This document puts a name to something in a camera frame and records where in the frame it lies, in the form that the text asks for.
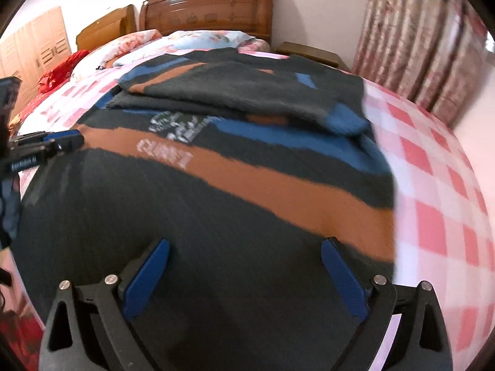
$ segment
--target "nightstand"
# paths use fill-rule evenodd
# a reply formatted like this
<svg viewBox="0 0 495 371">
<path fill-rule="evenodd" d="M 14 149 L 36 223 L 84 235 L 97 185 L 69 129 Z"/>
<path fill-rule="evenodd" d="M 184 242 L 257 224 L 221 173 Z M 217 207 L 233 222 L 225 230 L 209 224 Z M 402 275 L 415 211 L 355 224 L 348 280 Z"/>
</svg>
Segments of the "nightstand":
<svg viewBox="0 0 495 371">
<path fill-rule="evenodd" d="M 317 61 L 318 63 L 347 71 L 348 73 L 351 72 L 342 59 L 337 54 L 330 51 L 304 46 L 303 44 L 284 42 L 275 49 L 275 52 L 286 56 L 296 54 L 298 56 L 303 56 L 309 58 L 310 60 Z"/>
</svg>

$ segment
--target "red and white checkered bedsheet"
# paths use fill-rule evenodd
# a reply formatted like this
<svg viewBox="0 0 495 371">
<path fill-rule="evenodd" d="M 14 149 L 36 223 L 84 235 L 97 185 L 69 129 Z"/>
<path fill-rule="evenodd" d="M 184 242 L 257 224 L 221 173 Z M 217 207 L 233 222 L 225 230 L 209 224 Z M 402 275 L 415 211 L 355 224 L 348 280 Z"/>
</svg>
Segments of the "red and white checkered bedsheet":
<svg viewBox="0 0 495 371">
<path fill-rule="evenodd" d="M 20 132 L 69 129 L 139 63 L 67 83 L 26 119 Z M 367 80 L 365 89 L 366 116 L 396 180 L 394 282 L 411 286 L 421 280 L 432 282 L 444 314 L 454 369 L 464 370 L 492 330 L 495 308 L 494 245 L 482 193 L 459 141 L 442 122 Z M 22 192 L 33 174 L 32 170 L 22 174 Z M 397 317 L 394 321 L 372 369 L 381 369 Z"/>
</svg>

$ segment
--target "metal screw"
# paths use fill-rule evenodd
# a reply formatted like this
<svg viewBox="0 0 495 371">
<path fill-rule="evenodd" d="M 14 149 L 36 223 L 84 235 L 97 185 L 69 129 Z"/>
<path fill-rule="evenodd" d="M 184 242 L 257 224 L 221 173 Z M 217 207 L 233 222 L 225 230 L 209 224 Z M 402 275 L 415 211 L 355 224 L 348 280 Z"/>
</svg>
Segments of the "metal screw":
<svg viewBox="0 0 495 371">
<path fill-rule="evenodd" d="M 421 287 L 423 290 L 426 290 L 426 291 L 430 291 L 431 289 L 433 289 L 432 284 L 430 282 L 427 282 L 426 280 L 421 282 Z"/>
<path fill-rule="evenodd" d="M 373 277 L 373 281 L 376 283 L 376 284 L 379 284 L 380 286 L 383 286 L 384 284 L 387 283 L 387 278 L 383 275 L 376 275 L 375 277 Z"/>
<path fill-rule="evenodd" d="M 118 281 L 118 276 L 117 275 L 108 275 L 106 278 L 105 278 L 105 283 L 106 284 L 115 284 L 117 283 Z"/>
<path fill-rule="evenodd" d="M 69 287 L 70 287 L 70 282 L 68 280 L 63 280 L 58 285 L 58 288 L 60 290 L 67 290 Z"/>
</svg>

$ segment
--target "wooden headboard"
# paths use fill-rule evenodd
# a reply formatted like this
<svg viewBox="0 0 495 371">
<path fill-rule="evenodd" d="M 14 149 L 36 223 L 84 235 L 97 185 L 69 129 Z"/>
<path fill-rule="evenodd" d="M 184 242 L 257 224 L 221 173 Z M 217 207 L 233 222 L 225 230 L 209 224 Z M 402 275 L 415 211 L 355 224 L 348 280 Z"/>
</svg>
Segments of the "wooden headboard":
<svg viewBox="0 0 495 371">
<path fill-rule="evenodd" d="M 147 0 L 139 29 L 175 31 L 243 31 L 268 43 L 272 34 L 273 0 Z"/>
<path fill-rule="evenodd" d="M 76 36 L 77 50 L 93 50 L 136 30 L 134 5 L 117 8 L 94 21 Z"/>
</svg>

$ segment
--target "curtain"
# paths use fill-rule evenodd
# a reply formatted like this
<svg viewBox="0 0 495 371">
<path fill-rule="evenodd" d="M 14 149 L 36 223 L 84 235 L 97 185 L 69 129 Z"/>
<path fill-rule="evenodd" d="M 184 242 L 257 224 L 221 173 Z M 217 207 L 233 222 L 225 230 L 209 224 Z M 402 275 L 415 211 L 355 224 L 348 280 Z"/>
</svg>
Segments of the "curtain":
<svg viewBox="0 0 495 371">
<path fill-rule="evenodd" d="M 486 37 L 467 0 L 369 0 L 352 72 L 449 126 L 478 84 Z"/>
</svg>

